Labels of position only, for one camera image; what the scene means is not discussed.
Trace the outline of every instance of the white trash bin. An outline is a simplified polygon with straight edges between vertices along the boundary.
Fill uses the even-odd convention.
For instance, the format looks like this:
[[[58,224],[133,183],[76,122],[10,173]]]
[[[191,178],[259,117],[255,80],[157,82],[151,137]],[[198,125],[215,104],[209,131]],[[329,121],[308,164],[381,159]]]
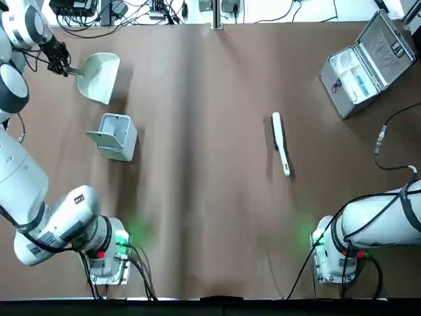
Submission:
[[[137,130],[128,115],[105,113],[97,132],[86,132],[103,157],[132,161]]]

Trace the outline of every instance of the white dustpan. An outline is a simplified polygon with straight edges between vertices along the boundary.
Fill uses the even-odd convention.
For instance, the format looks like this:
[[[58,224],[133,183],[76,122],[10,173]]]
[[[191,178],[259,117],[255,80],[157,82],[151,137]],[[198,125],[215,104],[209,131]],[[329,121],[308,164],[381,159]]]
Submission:
[[[112,53],[96,53],[79,69],[66,68],[78,76],[78,88],[88,99],[108,105],[116,81],[120,58]]]

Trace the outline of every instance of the brush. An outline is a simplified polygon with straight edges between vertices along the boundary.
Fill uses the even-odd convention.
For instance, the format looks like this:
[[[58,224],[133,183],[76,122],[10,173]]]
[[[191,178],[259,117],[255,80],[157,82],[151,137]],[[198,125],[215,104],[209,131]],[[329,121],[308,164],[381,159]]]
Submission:
[[[279,152],[281,156],[282,168],[286,176],[289,176],[291,173],[289,171],[289,165],[287,160],[287,155],[285,152],[285,142],[284,142],[284,127],[282,126],[281,114],[279,112],[274,112],[272,114],[272,131],[274,135],[275,149]]]

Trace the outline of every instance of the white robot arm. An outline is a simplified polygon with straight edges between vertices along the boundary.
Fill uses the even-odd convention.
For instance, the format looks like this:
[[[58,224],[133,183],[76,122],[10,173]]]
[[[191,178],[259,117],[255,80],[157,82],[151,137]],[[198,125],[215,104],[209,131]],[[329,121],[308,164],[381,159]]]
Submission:
[[[7,134],[7,122],[29,100],[25,79],[10,63],[12,47],[38,45],[53,61],[52,71],[68,65],[64,43],[55,39],[35,1],[7,1],[0,24],[0,214],[16,228],[14,250],[25,265],[37,265],[68,250],[87,254],[96,284],[126,284],[131,237],[115,218],[100,216],[97,192],[80,186],[48,206],[48,177],[20,142]]]
[[[345,256],[344,281],[351,282],[357,250],[421,244],[421,180],[406,189],[407,195],[404,187],[388,192],[395,195],[352,202],[336,218],[326,216],[318,223],[310,236],[312,246],[322,237],[313,256],[318,282],[342,283]]]

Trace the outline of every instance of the brown tabletop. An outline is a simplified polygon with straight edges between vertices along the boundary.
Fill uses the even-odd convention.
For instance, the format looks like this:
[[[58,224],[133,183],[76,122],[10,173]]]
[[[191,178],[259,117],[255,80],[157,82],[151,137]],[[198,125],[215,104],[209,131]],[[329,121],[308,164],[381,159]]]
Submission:
[[[122,64],[109,106],[85,99],[75,78],[51,74],[43,64],[36,74],[26,71],[24,146],[49,175],[47,203],[81,184],[97,189],[103,214],[122,219],[147,251],[158,296],[287,296],[321,217],[410,177],[378,169],[373,149],[383,121],[421,100],[420,65],[346,121],[319,80],[326,57],[352,43],[364,25],[226,25],[221,32],[209,25],[127,27],[91,40],[56,30],[73,66],[96,52],[116,53]],[[292,178],[274,152],[274,111],[284,118]],[[134,120],[139,140],[132,163],[102,158],[85,136],[105,112]],[[418,114],[393,121],[384,163],[417,165]],[[12,123],[18,136],[18,120]],[[26,267],[3,218],[0,231],[1,299],[90,296],[76,254]],[[419,248],[372,253],[384,272],[382,296],[421,295]],[[312,297],[310,276],[308,265],[294,298]],[[349,296],[370,297],[375,287],[375,270],[367,265]],[[338,297],[338,289],[317,286],[317,293]],[[109,295],[142,296],[136,271],[128,286],[112,287]]]

